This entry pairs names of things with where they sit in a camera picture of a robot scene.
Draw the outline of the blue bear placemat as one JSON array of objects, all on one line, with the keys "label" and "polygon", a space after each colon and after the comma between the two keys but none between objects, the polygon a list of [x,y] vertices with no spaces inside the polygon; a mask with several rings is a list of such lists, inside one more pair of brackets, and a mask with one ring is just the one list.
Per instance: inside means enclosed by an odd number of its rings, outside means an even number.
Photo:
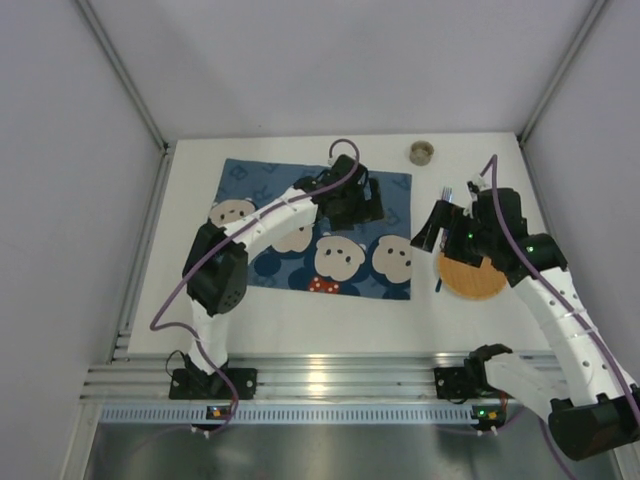
[{"label": "blue bear placemat", "polygon": [[[254,212],[296,180],[317,176],[320,166],[228,159],[209,212],[224,225]],[[382,219],[334,230],[327,220],[299,228],[260,253],[249,265],[252,286],[341,294],[374,299],[410,297],[412,178],[373,171],[379,183]]]}]

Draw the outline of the small beige cup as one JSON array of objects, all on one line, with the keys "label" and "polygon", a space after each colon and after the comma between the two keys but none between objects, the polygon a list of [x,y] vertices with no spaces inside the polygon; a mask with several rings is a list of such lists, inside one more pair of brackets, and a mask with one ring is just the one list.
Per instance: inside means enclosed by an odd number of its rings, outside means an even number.
[{"label": "small beige cup", "polygon": [[409,161],[416,166],[426,166],[433,158],[434,152],[434,146],[430,142],[416,141],[410,146]]}]

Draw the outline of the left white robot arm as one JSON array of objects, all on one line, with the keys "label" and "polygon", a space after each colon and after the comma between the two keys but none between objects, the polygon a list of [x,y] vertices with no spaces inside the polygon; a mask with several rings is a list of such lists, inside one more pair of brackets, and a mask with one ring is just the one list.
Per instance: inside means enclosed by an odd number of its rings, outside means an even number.
[{"label": "left white robot arm", "polygon": [[227,314],[243,300],[249,264],[286,235],[326,220],[334,231],[383,218],[380,184],[356,158],[340,155],[258,210],[234,221],[209,219],[196,233],[182,281],[193,315],[192,367],[209,376],[228,361]]}]

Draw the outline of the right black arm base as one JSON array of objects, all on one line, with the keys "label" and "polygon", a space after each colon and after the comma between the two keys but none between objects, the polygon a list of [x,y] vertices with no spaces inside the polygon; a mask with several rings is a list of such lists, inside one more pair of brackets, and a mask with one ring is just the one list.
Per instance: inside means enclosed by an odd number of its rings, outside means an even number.
[{"label": "right black arm base", "polygon": [[468,400],[498,399],[497,390],[483,387],[464,367],[436,367],[433,370],[436,396],[440,400],[462,404]]}]

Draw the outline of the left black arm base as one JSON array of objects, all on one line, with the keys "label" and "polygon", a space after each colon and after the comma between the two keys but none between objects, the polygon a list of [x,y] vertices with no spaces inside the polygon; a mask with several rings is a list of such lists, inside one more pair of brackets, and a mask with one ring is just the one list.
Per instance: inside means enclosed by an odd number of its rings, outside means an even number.
[{"label": "left black arm base", "polygon": [[253,368],[230,368],[227,364],[222,367],[222,372],[229,382],[235,387],[234,395],[229,384],[217,373],[207,374],[197,368],[191,359],[180,350],[179,353],[183,366],[165,370],[171,378],[168,397],[171,400],[251,400],[257,389],[258,370]]}]

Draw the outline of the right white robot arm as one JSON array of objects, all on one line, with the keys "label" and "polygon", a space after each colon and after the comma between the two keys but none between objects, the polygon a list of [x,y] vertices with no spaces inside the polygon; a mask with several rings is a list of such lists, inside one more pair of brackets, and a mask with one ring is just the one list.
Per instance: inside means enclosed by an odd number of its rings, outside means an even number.
[{"label": "right white robot arm", "polygon": [[600,337],[558,244],[547,233],[529,233],[514,189],[469,188],[468,207],[437,201],[411,245],[431,252],[443,235],[445,258],[475,268],[489,261],[536,320],[564,381],[550,380],[511,348],[492,344],[465,358],[468,390],[516,399],[575,461],[637,442],[639,385]]}]

